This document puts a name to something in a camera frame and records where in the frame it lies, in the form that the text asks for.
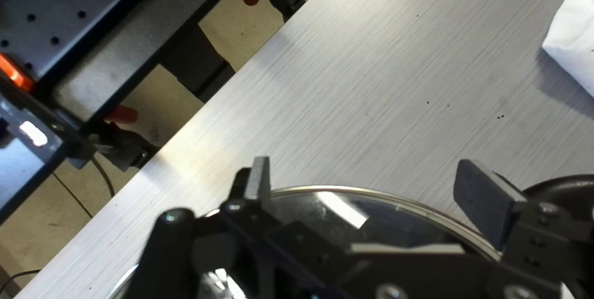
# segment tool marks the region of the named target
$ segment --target beige floor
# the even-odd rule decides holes
[[[255,7],[248,7],[241,0],[222,0],[200,26],[218,52],[238,70],[282,24],[280,13],[268,0],[260,0]],[[131,129],[160,145],[165,144],[202,106],[160,66],[124,103],[140,113],[138,123]],[[138,172],[136,169],[121,172],[101,156],[97,158],[116,191]],[[74,170],[64,163],[55,174],[92,215],[110,197],[100,174],[91,164],[82,170]],[[0,226],[0,265],[10,274],[44,267],[87,221],[87,214],[57,178],[50,176]],[[23,286],[30,279],[25,276],[19,284]]]

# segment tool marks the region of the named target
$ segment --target white cloth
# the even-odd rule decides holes
[[[542,47],[594,97],[594,0],[564,0]]]

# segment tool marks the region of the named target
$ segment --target white towel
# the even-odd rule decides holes
[[[542,47],[594,97],[594,0],[564,0]]]

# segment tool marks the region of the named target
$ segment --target black cable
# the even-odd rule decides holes
[[[4,284],[2,284],[2,286],[0,286],[0,295],[2,295],[2,292],[4,292],[4,290],[6,290],[6,286],[8,286],[8,284],[10,284],[10,282],[15,280],[15,278],[19,278],[21,276],[26,276],[28,274],[38,273],[40,271],[41,271],[41,269],[37,269],[37,270],[29,270],[29,271],[24,271],[24,272],[19,272],[19,273],[13,274],[12,276],[10,276],[10,278],[8,278],[8,280],[6,282],[4,282]]]
[[[52,172],[52,175],[58,180],[58,182],[60,182],[60,184],[62,185],[62,187],[64,187],[66,189],[66,191],[68,191],[68,193],[70,193],[70,195],[74,198],[74,200],[76,200],[76,202],[78,202],[78,205],[83,208],[84,212],[90,217],[92,218],[93,216],[91,215],[91,212],[89,212],[89,210],[87,210],[87,208],[85,208],[85,206],[82,204],[82,202],[80,200],[78,200],[78,198],[74,195],[74,193],[72,193],[72,191],[70,191],[70,189],[68,189],[68,187],[66,186],[66,184],[64,182],[62,182],[62,179],[60,179],[55,173]]]
[[[91,157],[91,163],[93,165],[95,165],[95,168],[97,168],[97,170],[99,171],[99,173],[103,177],[103,180],[105,181],[106,185],[108,186],[108,190],[110,191],[110,196],[113,198],[113,196],[115,196],[115,190],[113,189],[113,185],[111,183],[110,177],[105,172],[105,170],[103,169],[103,167],[101,166],[101,164],[99,164],[99,162],[97,161],[97,159],[95,159],[95,157]]]

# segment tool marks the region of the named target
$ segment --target black metal frame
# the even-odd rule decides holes
[[[141,0],[140,4],[153,3],[154,1],[155,0]],[[78,91],[80,88],[82,79],[77,75],[80,74],[80,70],[86,68],[86,60],[97,58],[102,54],[103,50],[113,50],[114,47],[112,45],[107,45],[104,42],[99,42],[93,49],[85,50],[89,53],[83,57],[81,63],[76,66],[71,73],[68,73],[63,77],[63,79],[58,80],[52,78],[51,82],[44,81],[43,91],[27,94],[25,92],[13,91],[14,89],[8,90],[6,87],[2,88],[2,95],[5,95],[5,99],[9,98],[11,101],[23,102],[20,97],[25,98],[25,101],[28,101],[27,98],[34,98],[37,103],[36,107],[42,107],[44,113],[38,113],[40,111],[35,108],[27,110],[26,114],[21,113],[25,112],[23,110],[13,110],[13,113],[16,113],[18,118],[11,122],[9,130],[12,133],[15,133],[15,136],[17,136],[17,139],[19,140],[13,138],[7,140],[5,138],[4,142],[0,142],[0,144],[2,144],[2,147],[0,148],[0,165],[3,166],[2,173],[0,174],[0,191],[2,191],[0,193],[0,223],[12,214],[12,212],[47,176],[49,176],[62,160],[68,159],[77,168],[83,166],[89,160],[95,149],[95,145],[91,144],[88,140],[91,134],[100,135],[102,149],[107,148],[118,150],[111,152],[109,157],[111,157],[112,161],[120,168],[125,167],[126,163],[142,165],[150,158],[150,155],[152,155],[155,150],[150,149],[145,151],[147,147],[145,147],[145,144],[141,141],[141,137],[137,136],[136,139],[141,142],[140,147],[134,145],[135,151],[140,157],[144,154],[144,157],[140,160],[137,156],[134,157],[134,159],[131,159],[129,151],[122,151],[122,147],[131,145],[129,142],[129,134],[105,134],[107,129],[104,127],[103,119],[108,113],[113,111],[123,98],[125,98],[125,96],[129,94],[158,63],[166,62],[166,65],[168,65],[169,68],[175,69],[170,52],[174,51],[177,47],[188,44],[187,41],[184,41],[187,33],[195,31],[196,24],[199,20],[205,16],[219,0],[197,1],[199,1],[199,4],[194,4],[196,5],[195,9],[192,9],[191,12],[184,9],[182,14],[180,14],[179,18],[183,19],[183,24],[179,28],[170,32],[166,38],[155,39],[151,42],[152,45],[155,45],[154,53],[147,55],[146,52],[143,52],[140,54],[141,56],[135,56],[139,64],[136,65],[135,70],[131,74],[127,75],[127,71],[117,70],[119,66],[105,66],[105,68],[114,69],[110,72],[111,75],[119,75],[119,73],[123,73],[124,76],[118,76],[119,79],[113,80],[113,85],[108,85],[107,92],[101,95],[101,98],[104,98],[104,100],[102,100],[102,106],[93,109],[93,113],[89,117],[80,117],[80,115],[76,113],[77,107],[81,105],[77,96],[65,98],[64,94]],[[284,18],[291,16],[297,7],[303,4],[301,2],[296,4],[295,0],[271,1],[274,1],[273,5],[280,9]],[[153,3],[151,7],[158,10],[159,5],[156,5],[155,3]],[[130,26],[153,21],[152,19],[142,19],[141,17],[142,14],[137,15],[135,11],[130,12],[130,14],[125,16],[123,20],[113,28],[112,32],[108,33],[107,37],[111,40],[114,39],[114,36],[117,37],[121,35],[126,37],[127,35],[130,35]],[[125,47],[118,47],[117,49],[125,50]],[[206,81],[199,87],[198,91],[193,91],[196,96],[202,100],[208,100],[218,88],[224,85],[225,81],[229,80],[233,73],[231,67],[226,64],[222,58],[221,66],[219,66],[215,73],[206,77]],[[89,84],[95,82],[93,79],[94,77],[95,75],[87,76]],[[57,152],[57,149],[49,150],[47,148],[40,152],[37,147],[32,146],[30,142],[27,141],[26,136],[22,136],[15,130],[15,121],[24,121],[24,119],[34,119],[37,124],[40,124],[40,128],[42,128],[44,132],[47,132],[52,140],[58,140],[57,138],[54,138],[54,136],[60,136],[60,140],[65,142],[65,146],[59,147],[59,151]],[[63,126],[64,130],[48,130],[43,127],[46,125],[51,126],[53,121],[59,121],[59,123],[55,125]],[[0,122],[0,137],[6,136],[8,131],[6,129],[7,123],[8,122],[6,121],[4,123]],[[104,144],[105,140],[111,140],[111,143],[106,145]]]
[[[521,200],[499,178],[463,160],[454,194],[457,200],[476,197],[472,202],[484,212],[469,208],[467,198],[460,206],[481,221],[475,222],[479,229],[506,223],[504,240],[491,232],[491,242],[504,242],[500,261],[471,254],[352,254],[298,221],[283,225],[267,212],[265,194],[252,199],[254,191],[270,192],[269,162],[258,158],[252,169],[238,172],[218,214],[195,219],[178,208],[159,216],[125,298],[201,298],[201,275],[220,268],[251,299],[558,299],[562,283],[577,298],[594,294],[592,219],[577,221],[549,202]],[[520,204],[500,208],[486,198],[492,195]]]

